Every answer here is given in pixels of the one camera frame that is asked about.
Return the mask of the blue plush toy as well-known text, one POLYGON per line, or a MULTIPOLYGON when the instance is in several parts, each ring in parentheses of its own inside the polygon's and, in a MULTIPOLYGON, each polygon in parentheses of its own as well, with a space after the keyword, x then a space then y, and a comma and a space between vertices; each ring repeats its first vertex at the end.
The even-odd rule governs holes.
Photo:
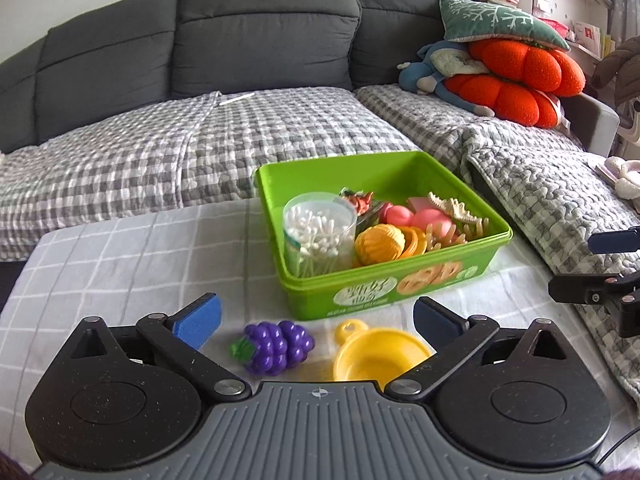
POLYGON ((476 105, 450 92, 444 81, 456 75, 488 74, 488 68, 469 55, 464 44, 440 40, 422 47, 416 55, 419 62, 397 65, 400 88, 417 94, 435 93, 439 99, 478 116, 494 117, 487 106, 476 105))

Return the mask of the white starfish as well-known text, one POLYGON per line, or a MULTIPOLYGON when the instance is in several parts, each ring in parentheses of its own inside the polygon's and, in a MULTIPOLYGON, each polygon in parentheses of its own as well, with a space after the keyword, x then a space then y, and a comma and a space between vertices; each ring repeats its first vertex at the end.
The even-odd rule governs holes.
POLYGON ((429 192, 426 196, 427 203, 434 208, 440 210, 450 218, 465 224, 475 224, 482 222, 482 217, 474 216, 465 207, 465 203, 460 202, 456 198, 440 198, 433 192, 429 192))

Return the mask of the clear cotton swab jar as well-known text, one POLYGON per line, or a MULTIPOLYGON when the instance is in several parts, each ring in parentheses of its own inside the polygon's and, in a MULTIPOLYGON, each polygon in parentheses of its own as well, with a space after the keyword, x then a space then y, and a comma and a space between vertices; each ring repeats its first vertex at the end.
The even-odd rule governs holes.
POLYGON ((284 258, 296 278, 352 267, 357 211, 344 197, 311 192, 292 198, 283 209, 284 258))

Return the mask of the green wrapped toy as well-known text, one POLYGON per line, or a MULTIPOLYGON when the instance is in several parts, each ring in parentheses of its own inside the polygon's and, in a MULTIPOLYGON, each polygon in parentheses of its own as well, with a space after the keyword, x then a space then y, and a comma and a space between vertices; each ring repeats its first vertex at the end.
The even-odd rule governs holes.
POLYGON ((347 200, 356 210, 357 235, 378 224, 383 203, 374 198, 373 192, 355 192, 350 188, 342 188, 340 196, 343 200, 347 200))

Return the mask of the tan toy comb piece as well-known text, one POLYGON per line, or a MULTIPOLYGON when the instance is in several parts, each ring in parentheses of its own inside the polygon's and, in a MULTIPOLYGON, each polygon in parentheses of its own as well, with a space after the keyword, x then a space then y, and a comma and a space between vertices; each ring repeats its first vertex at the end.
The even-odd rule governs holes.
POLYGON ((489 225, 488 218, 477 219, 474 223, 462 223, 462 226, 445 221, 430 223, 425 229, 425 251, 434 252, 478 240, 488 234, 489 225))

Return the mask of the red flower cushion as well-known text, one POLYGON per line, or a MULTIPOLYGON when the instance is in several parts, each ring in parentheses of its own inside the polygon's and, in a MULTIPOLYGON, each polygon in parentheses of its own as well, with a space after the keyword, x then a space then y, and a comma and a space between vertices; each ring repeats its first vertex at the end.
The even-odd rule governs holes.
POLYGON ((523 41, 485 39, 468 44, 471 58, 488 72, 454 75, 445 88, 474 105, 486 106, 500 119, 552 129, 562 119, 560 99, 578 96, 586 84, 579 65, 560 50, 523 41))

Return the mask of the pink toy pig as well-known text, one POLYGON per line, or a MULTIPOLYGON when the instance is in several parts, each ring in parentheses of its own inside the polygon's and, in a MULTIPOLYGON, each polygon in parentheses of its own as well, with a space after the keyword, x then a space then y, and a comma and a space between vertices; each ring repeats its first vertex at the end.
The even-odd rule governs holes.
POLYGON ((435 234, 446 234, 454 225, 448 214, 439 209, 427 207, 412 211, 406 206, 390 205, 383 210, 381 222, 392 226, 413 226, 425 231, 428 226, 433 227, 435 234))

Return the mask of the grey checked sofa blanket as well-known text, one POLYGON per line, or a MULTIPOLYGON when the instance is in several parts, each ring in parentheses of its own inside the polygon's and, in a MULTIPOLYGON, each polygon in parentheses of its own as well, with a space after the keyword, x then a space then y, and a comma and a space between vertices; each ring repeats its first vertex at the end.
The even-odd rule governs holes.
POLYGON ((1 258, 51 231, 256 193, 272 162, 416 144, 347 90, 212 92, 138 108, 1 159, 1 258))

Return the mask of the grey quilted blanket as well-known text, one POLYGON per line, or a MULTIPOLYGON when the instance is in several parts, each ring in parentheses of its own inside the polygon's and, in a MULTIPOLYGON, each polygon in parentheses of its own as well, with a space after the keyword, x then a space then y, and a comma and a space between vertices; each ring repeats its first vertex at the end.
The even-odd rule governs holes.
POLYGON ((480 117, 396 84, 364 87, 355 94, 371 112, 499 204, 553 273, 638 270, 635 252, 590 252, 590 235, 635 226, 639 216, 587 166, 588 153, 564 134, 480 117))

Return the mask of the white plush toy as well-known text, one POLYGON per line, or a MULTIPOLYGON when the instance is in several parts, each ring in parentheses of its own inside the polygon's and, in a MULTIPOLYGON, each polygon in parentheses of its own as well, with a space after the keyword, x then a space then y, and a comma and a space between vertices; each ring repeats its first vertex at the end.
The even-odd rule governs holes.
POLYGON ((624 200, 638 200, 640 197, 640 176, 638 160, 626 160, 612 156, 597 166, 604 180, 614 188, 616 195, 624 200))

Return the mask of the purple toy grapes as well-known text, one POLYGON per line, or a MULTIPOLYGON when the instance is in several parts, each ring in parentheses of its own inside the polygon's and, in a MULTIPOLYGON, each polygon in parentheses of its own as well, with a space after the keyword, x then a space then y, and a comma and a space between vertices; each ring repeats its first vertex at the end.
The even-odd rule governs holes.
POLYGON ((278 376, 303 363, 316 342, 305 327, 289 320, 247 324, 231 355, 256 376, 278 376))

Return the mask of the yellow toy colander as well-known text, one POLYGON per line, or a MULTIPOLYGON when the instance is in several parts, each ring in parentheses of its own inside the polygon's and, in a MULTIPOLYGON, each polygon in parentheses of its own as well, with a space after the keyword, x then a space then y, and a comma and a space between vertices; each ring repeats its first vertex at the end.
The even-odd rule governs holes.
POLYGON ((370 327, 358 318, 337 326, 334 339, 340 347, 333 361, 334 382, 372 380, 383 389, 434 354, 416 336, 397 328, 370 327))

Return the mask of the brown jacket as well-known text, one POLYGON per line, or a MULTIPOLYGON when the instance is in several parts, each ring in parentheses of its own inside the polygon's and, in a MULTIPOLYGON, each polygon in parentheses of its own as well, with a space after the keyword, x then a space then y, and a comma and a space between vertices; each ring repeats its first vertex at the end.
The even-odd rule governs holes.
POLYGON ((600 90, 615 80, 614 103, 620 106, 640 93, 640 37, 623 41, 596 65, 591 85, 600 90))

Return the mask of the orange toy lid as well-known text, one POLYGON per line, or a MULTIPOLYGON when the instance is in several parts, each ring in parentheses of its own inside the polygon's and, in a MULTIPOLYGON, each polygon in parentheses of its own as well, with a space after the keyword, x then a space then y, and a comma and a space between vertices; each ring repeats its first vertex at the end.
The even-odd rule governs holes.
POLYGON ((400 258, 420 256, 426 252, 426 234, 414 226, 400 226, 399 229, 405 237, 405 249, 400 258))

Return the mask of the dark grey sofa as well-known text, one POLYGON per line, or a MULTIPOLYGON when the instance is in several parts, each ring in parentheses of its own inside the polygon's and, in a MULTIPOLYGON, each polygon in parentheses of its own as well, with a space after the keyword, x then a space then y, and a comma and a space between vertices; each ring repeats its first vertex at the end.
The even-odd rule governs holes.
POLYGON ((444 34, 439 0, 122 0, 1 65, 1 148, 200 94, 393 84, 444 34))

